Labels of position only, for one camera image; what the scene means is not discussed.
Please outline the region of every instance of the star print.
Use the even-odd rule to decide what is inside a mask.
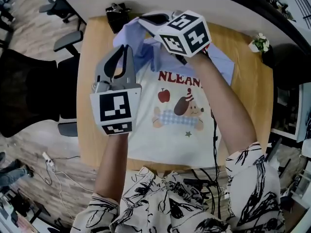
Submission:
[[[187,136],[187,137],[190,137],[192,134],[191,134],[191,132],[190,131],[186,131],[186,135],[185,136]]]

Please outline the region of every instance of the white cube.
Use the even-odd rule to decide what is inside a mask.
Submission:
[[[94,120],[107,135],[128,133],[135,129],[141,88],[90,94]]]
[[[187,57],[192,57],[211,43],[204,17],[190,10],[161,27],[155,38],[168,52]]]

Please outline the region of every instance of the sleeve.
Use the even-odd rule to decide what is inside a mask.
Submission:
[[[258,142],[226,159],[233,231],[285,232],[279,177],[264,159]]]
[[[70,233],[110,233],[110,223],[119,215],[119,204],[93,193],[88,207],[80,212]]]

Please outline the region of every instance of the black and white patterned shirt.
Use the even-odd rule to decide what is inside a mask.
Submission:
[[[285,232],[278,174],[264,161],[259,143],[229,156],[226,171],[226,221],[209,213],[200,191],[185,185],[176,172],[160,178],[143,167],[122,197],[123,213],[114,200],[94,193],[71,233]]]

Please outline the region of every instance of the apple print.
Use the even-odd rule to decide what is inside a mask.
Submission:
[[[157,97],[159,98],[161,103],[165,103],[165,102],[170,101],[171,95],[170,95],[170,92],[168,90],[164,90],[164,88],[162,88],[162,91],[160,91],[157,94]]]

